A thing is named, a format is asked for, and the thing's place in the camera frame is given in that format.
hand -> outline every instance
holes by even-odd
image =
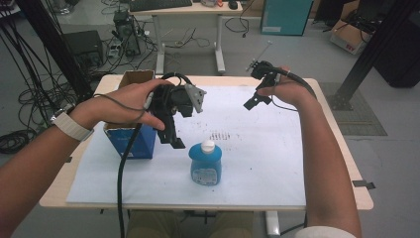
[[[152,114],[141,110],[144,109],[143,106],[149,93],[160,84],[171,84],[171,82],[162,79],[152,79],[144,83],[133,83],[106,94],[106,96],[115,99],[121,104],[138,110],[124,108],[105,96],[97,96],[80,103],[71,113],[71,117],[77,117],[77,113],[80,113],[80,111],[89,112],[87,117],[90,119],[86,120],[77,117],[80,125],[86,126],[86,128],[94,127],[99,121],[105,121],[114,123],[144,123],[158,130],[164,130],[163,122]]]
[[[281,66],[280,68],[289,70],[288,66]],[[260,88],[257,94],[260,96],[275,95],[278,99],[296,108],[298,108],[304,99],[315,99],[305,87],[284,75],[280,77],[278,85]]]

blue liquid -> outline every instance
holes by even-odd
[[[213,153],[205,154],[201,144],[196,144],[189,150],[191,163],[191,178],[202,185],[216,185],[222,176],[222,150],[215,146]]]

white paper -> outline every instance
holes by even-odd
[[[161,144],[151,160],[128,160],[123,202],[136,204],[229,206],[303,206],[305,194],[298,113],[261,102],[243,105],[254,87],[201,86],[203,112],[174,116],[176,134],[186,149]],[[276,104],[291,107],[274,98]],[[120,157],[105,136],[103,123],[79,164],[68,202],[116,203]],[[219,184],[205,186],[190,176],[188,150],[206,139],[222,149]]]

white watch strap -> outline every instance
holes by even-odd
[[[80,126],[64,112],[59,114],[55,120],[53,120],[53,123],[67,136],[80,142],[89,138],[93,133],[93,130],[87,130]]]

white bottle cap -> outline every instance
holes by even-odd
[[[201,143],[201,151],[204,154],[212,154],[214,152],[215,143],[211,140],[206,140]]]

